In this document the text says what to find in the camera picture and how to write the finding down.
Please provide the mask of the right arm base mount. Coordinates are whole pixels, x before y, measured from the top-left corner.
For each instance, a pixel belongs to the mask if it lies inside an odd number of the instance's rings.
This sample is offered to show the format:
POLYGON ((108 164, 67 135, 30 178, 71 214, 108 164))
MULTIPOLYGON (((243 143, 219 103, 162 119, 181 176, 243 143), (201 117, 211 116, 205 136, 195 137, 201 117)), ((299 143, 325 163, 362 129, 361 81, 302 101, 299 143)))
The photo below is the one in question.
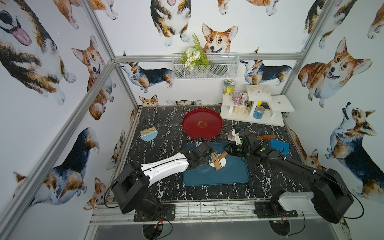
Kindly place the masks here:
POLYGON ((284 210, 278 202, 255 202, 254 213, 260 219, 265 218, 295 218, 298 217, 297 211, 286 211, 284 210))

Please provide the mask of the white tiered shelf stand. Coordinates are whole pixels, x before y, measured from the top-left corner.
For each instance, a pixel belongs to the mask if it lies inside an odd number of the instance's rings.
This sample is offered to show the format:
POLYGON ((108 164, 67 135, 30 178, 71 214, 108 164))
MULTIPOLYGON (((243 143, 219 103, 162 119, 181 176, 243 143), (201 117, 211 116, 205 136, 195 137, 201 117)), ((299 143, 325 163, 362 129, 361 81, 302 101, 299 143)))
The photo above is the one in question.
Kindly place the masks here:
POLYGON ((283 127, 284 121, 282 113, 295 111, 286 96, 271 95, 268 86, 247 85, 247 91, 245 94, 248 96, 248 102, 251 103, 251 107, 245 107, 243 114, 235 111, 235 107, 237 107, 237 105, 233 102, 232 96, 223 95, 221 107, 222 119, 283 127), (260 119, 254 117, 254 112, 257 110, 258 102, 266 103, 269 107, 264 111, 260 119))

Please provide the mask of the artificial green white plant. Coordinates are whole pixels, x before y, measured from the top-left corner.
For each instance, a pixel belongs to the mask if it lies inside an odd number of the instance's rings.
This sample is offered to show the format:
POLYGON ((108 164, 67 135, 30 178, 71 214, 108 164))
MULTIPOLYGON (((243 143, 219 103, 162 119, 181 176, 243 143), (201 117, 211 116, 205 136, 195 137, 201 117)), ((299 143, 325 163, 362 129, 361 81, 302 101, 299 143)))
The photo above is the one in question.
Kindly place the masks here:
POLYGON ((183 52, 179 60, 179 64, 189 71, 193 71, 199 66, 207 66, 211 64, 195 33, 193 33, 193 42, 194 45, 183 52))

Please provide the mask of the blue rectangular tray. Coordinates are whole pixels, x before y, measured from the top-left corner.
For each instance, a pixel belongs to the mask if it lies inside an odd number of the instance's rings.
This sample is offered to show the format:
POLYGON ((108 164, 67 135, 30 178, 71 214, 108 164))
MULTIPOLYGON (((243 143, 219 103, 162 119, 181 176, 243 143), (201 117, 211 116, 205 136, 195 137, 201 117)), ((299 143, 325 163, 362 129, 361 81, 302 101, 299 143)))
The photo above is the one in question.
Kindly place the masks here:
POLYGON ((183 172, 188 187, 246 183, 250 179, 247 164, 240 157, 226 156, 225 166, 217 171, 214 165, 183 172))

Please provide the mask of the purple flower pot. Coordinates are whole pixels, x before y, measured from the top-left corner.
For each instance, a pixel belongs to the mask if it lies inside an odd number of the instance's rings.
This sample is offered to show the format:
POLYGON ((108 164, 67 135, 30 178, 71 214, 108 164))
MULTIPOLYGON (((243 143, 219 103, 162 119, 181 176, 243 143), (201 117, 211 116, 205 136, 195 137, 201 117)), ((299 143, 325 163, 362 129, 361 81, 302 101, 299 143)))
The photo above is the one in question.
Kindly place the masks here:
POLYGON ((244 92, 233 93, 233 112, 239 115, 243 115, 247 112, 248 94, 244 92))

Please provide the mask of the blue dustpan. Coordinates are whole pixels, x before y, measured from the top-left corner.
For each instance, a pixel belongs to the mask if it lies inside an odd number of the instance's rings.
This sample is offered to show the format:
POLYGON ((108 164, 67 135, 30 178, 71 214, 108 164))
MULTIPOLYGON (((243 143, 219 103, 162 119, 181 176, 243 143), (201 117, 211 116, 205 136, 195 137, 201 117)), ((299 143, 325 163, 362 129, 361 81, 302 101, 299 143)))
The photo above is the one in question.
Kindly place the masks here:
POLYGON ((284 156, 289 156, 290 154, 290 144, 276 140, 276 139, 271 139, 270 140, 270 147, 279 151, 282 153, 284 156))

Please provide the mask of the wooden dough roller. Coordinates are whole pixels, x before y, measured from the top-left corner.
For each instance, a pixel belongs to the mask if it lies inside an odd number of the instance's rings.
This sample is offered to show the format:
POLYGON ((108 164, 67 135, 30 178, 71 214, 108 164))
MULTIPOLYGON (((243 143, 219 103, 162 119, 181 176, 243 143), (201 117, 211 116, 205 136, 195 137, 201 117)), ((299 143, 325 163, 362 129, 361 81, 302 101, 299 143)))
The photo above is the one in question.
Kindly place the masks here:
POLYGON ((222 158, 226 158, 227 156, 228 156, 228 153, 227 152, 223 152, 223 153, 220 153, 220 154, 218 154, 217 152, 214 152, 214 153, 212 153, 211 155, 217 155, 218 157, 217 157, 217 160, 215 161, 215 165, 216 165, 216 170, 217 171, 219 171, 219 170, 221 170, 221 169, 223 169, 223 168, 221 168, 221 166, 220 166, 220 161, 219 160, 221 160, 222 158))

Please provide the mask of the blue bottle yellow cap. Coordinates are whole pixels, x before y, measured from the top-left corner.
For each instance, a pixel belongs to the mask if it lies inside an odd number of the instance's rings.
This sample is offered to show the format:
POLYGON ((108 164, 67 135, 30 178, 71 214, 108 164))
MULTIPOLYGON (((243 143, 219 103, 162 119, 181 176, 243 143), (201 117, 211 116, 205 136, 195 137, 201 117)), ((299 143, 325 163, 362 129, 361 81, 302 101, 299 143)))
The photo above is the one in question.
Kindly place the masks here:
POLYGON ((262 106, 263 102, 258 102, 257 107, 253 113, 253 117, 257 120, 261 119, 265 113, 265 108, 262 106))

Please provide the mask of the round red tray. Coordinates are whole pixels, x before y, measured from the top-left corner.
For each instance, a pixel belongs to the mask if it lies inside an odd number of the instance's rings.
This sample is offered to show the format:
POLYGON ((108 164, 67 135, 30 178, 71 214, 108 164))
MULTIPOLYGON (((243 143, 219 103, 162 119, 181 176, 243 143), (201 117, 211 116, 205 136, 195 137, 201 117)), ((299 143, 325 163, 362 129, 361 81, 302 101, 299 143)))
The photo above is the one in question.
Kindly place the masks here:
POLYGON ((182 121, 182 129, 191 139, 215 138, 223 129, 223 119, 214 110, 198 108, 188 112, 182 121))

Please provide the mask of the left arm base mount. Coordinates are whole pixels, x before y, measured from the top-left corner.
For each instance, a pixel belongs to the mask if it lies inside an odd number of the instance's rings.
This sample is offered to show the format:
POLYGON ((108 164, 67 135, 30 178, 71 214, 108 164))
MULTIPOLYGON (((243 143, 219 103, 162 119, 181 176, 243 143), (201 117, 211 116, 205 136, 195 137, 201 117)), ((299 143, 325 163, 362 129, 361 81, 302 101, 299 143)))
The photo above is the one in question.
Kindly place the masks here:
POLYGON ((155 222, 168 220, 170 222, 175 220, 176 205, 164 204, 160 205, 154 211, 148 210, 147 212, 135 210, 134 222, 155 222))

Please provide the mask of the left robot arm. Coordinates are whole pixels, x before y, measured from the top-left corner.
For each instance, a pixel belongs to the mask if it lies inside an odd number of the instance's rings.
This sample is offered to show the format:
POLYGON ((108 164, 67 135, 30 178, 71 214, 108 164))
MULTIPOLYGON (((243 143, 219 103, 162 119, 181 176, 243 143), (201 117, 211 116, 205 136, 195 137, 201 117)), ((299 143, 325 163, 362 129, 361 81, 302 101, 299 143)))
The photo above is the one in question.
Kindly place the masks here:
POLYGON ((216 151, 206 141, 198 146, 183 149, 175 155, 148 164, 129 163, 111 184, 110 190, 122 214, 133 210, 158 218, 163 211, 160 201, 148 194, 148 188, 156 182, 177 173, 219 164, 216 151))

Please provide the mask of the yellow green can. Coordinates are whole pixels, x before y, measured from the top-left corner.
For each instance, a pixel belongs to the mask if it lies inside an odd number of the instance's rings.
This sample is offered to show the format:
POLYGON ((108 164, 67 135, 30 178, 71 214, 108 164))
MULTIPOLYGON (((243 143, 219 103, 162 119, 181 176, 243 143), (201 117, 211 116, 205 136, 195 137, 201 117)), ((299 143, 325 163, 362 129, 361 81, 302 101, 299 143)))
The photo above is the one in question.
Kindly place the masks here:
POLYGON ((236 82, 232 79, 224 80, 224 94, 231 96, 234 93, 236 82))

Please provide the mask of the white dough piece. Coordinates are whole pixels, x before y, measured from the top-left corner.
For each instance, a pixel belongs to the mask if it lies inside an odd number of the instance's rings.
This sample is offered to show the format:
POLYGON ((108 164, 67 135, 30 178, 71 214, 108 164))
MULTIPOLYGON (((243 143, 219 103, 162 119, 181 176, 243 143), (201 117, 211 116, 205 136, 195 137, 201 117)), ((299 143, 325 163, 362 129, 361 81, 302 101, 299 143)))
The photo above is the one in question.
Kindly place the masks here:
MULTIPOLYGON (((217 160, 217 155, 211 155, 211 158, 210 158, 210 160, 209 160, 209 165, 211 166, 211 167, 213 167, 213 168, 216 168, 216 165, 215 165, 215 161, 217 160)), ((221 160, 219 160, 220 161, 220 166, 221 166, 221 168, 224 168, 225 167, 225 165, 226 165, 226 158, 222 158, 221 160)))

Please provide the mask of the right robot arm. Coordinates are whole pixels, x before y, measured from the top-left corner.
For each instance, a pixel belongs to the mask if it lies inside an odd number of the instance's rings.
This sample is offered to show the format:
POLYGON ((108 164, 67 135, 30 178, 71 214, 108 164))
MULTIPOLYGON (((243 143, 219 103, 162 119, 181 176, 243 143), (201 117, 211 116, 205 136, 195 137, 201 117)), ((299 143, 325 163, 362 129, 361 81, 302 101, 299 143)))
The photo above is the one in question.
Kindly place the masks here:
POLYGON ((224 148, 226 155, 242 157, 246 161, 257 160, 260 164, 297 179, 308 189, 303 193, 280 191, 275 194, 267 201, 271 215, 286 215, 292 211, 312 212, 337 224, 353 204, 353 196, 337 171, 319 170, 292 160, 283 155, 281 150, 261 146, 251 131, 232 130, 229 140, 224 148))

